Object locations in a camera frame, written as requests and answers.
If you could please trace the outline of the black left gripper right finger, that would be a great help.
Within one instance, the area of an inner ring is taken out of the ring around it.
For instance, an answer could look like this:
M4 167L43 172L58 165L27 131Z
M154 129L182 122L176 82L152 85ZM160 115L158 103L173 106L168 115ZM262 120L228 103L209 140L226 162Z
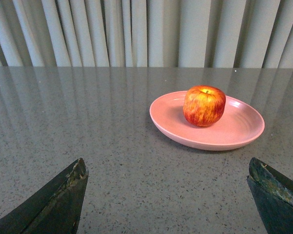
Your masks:
M293 234L293 180L253 157L247 183L269 234Z

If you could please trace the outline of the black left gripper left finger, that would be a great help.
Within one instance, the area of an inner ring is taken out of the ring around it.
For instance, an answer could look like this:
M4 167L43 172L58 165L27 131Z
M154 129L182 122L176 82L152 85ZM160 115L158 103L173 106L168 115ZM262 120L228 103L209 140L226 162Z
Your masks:
M0 219L0 234L75 234L89 172L77 159Z

